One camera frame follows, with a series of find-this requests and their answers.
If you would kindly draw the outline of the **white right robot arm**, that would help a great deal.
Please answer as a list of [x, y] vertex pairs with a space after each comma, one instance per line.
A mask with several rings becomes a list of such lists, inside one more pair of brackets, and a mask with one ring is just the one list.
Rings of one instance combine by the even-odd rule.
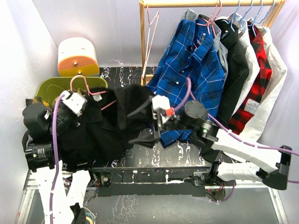
[[149, 97], [127, 118], [150, 118], [154, 125], [153, 134], [130, 140], [130, 143], [152, 147], [160, 141], [162, 131], [190, 130], [190, 142], [201, 148], [202, 157], [211, 163], [207, 174], [196, 177], [198, 181], [219, 185], [233, 180], [249, 180], [277, 190], [287, 188], [291, 148], [271, 148], [246, 142], [208, 120], [208, 115], [196, 100], [186, 102], [182, 112], [178, 113], [167, 97]]

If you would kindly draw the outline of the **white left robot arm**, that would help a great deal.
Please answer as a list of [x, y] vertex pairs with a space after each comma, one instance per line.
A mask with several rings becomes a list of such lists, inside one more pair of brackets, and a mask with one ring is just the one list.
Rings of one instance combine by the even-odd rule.
[[27, 128], [22, 146], [28, 168], [38, 186], [44, 222], [46, 224], [85, 224], [83, 207], [87, 186], [96, 182], [96, 174], [90, 170], [79, 171], [72, 177], [66, 189], [59, 159], [57, 140], [49, 132], [51, 110], [42, 103], [28, 105], [22, 112]]

